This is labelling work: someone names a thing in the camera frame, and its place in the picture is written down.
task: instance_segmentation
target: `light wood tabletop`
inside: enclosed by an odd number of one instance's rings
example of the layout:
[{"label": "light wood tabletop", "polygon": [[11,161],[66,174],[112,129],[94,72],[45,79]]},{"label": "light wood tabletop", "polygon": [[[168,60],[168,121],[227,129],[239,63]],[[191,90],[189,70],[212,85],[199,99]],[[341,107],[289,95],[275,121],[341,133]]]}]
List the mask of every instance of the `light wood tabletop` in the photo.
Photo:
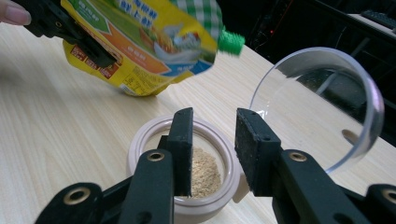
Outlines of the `light wood tabletop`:
[{"label": "light wood tabletop", "polygon": [[[35,222],[56,193],[77,182],[107,189],[125,179],[136,131],[161,115],[192,106],[233,142],[236,108],[248,108],[271,67],[244,47],[240,57],[219,53],[207,72],[157,96],[132,97],[69,65],[62,40],[1,23],[0,223]],[[365,194],[373,183],[396,185],[395,174],[396,148],[378,139],[363,160],[331,177]],[[271,198],[251,193],[207,221],[275,222]]]}]

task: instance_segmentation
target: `powder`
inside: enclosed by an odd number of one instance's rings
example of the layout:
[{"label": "powder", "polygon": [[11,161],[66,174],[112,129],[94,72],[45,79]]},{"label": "powder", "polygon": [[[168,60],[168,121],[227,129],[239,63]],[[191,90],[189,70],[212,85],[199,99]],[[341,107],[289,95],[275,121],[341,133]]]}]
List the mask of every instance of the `powder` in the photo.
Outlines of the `powder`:
[{"label": "powder", "polygon": [[216,192],[221,185],[215,158],[199,147],[193,148],[191,172],[192,198],[204,198]]}]

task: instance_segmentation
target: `transparent lid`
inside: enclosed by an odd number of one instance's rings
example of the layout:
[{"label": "transparent lid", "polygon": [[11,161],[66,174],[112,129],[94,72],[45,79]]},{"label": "transparent lid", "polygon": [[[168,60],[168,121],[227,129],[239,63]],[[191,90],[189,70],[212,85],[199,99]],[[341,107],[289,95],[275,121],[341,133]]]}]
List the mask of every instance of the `transparent lid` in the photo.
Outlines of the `transparent lid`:
[{"label": "transparent lid", "polygon": [[330,173],[361,159],[379,136],[382,96],[367,72],[337,49],[292,53],[262,78],[250,103],[284,149],[311,154]]}]

